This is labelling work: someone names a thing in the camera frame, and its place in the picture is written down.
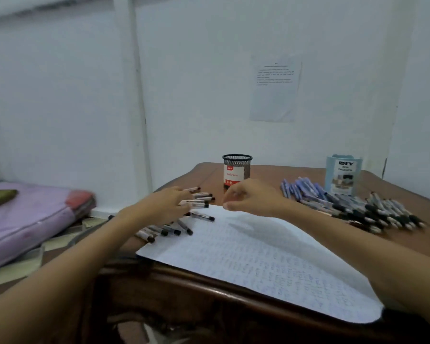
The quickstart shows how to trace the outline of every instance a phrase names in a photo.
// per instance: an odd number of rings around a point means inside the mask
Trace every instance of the mesh pen holder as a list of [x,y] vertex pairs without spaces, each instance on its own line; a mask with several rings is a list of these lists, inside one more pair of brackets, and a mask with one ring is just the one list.
[[223,187],[229,188],[235,183],[248,179],[252,159],[252,156],[247,155],[224,155]]

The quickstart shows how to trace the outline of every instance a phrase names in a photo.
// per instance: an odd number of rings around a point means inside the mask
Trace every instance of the pile of pens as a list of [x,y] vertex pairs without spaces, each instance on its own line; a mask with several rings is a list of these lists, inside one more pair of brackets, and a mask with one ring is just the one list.
[[413,230],[424,228],[425,223],[409,212],[400,202],[381,199],[371,192],[365,200],[359,197],[326,192],[318,183],[307,177],[299,177],[294,183],[283,180],[280,188],[283,196],[323,212],[332,217],[345,220],[348,224],[372,233],[382,233],[385,228],[404,228]]
[[[193,199],[182,200],[179,205],[189,204],[191,209],[208,208],[209,203],[215,200],[215,197],[212,196],[212,193],[199,192],[201,187],[193,187],[186,190],[193,195]],[[215,217],[204,215],[197,211],[191,211],[185,214],[185,216],[190,216],[200,220],[208,220],[211,222],[215,221]],[[180,235],[182,231],[185,231],[188,235],[193,235],[193,231],[182,220],[170,222],[162,226],[151,225],[139,230],[137,233],[135,233],[135,235],[148,243],[154,243],[155,237],[158,235],[163,237],[167,237],[170,234]]]

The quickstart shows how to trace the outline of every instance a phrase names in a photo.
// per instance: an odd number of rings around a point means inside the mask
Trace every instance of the paper notice on wall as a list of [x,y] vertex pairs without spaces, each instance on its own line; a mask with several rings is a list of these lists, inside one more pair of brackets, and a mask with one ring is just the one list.
[[301,61],[283,55],[278,58],[251,58],[251,121],[291,122],[296,109]]

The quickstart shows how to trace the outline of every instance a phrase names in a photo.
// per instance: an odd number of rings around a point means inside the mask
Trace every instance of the paper sheet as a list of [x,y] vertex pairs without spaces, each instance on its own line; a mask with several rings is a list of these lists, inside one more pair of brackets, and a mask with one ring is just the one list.
[[157,237],[137,254],[348,322],[381,316],[368,279],[296,226],[215,205],[198,211],[215,222],[185,218],[192,236]]
[[273,59],[252,56],[251,121],[293,121],[301,61],[284,55]]

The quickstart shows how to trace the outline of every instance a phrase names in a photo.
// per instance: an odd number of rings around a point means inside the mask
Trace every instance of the hand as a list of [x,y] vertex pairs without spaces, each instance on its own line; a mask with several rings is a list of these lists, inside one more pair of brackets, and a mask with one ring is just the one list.
[[245,211],[258,216],[277,217],[280,210],[289,206],[274,187],[256,179],[246,179],[229,187],[223,197],[223,207],[229,211]]
[[122,209],[117,216],[134,223],[145,226],[152,224],[166,224],[182,217],[189,212],[191,207],[186,204],[179,206],[184,199],[192,199],[188,191],[182,191],[180,187],[169,187],[159,192],[151,193],[140,202]]

